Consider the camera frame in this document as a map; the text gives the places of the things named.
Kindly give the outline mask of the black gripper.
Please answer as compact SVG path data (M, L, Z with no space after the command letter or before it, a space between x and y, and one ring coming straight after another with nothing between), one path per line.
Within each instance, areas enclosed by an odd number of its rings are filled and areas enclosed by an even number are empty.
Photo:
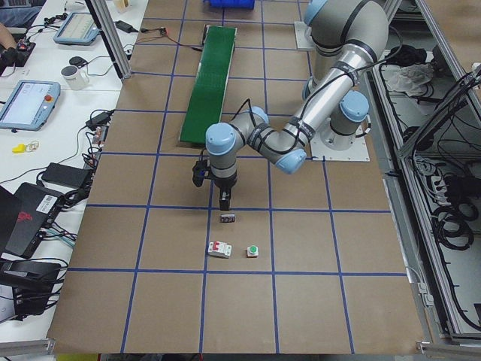
M219 209L228 211L230 209L231 191L237 183L237 177L218 177L214 183L219 188Z

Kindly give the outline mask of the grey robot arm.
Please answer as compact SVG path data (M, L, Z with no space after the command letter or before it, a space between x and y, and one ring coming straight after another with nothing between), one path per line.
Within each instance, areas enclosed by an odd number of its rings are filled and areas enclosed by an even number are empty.
M237 152L244 146L286 174L304 163L305 146L318 129L327 125L332 133L351 137L363 121L347 105L353 87L381 57L389 35L386 12L375 1L311 1L304 13L315 45L313 76L304 89L302 106L288 123L275 130L259 107L240 109L228 123L215 123L205 134L208 158L195 164L193 181L201 186L206 170L219 189L219 208L230 208L231 189L237 181Z

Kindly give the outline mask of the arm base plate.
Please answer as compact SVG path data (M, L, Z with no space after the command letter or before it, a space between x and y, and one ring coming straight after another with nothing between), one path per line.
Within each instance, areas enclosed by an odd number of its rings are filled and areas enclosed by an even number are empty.
M311 28L302 21L294 22L296 47L298 50L311 51L315 44L311 38Z
M365 136L370 129L371 119L367 115L354 135L338 135L331 129L328 118L310 141L311 156L315 161L369 162Z

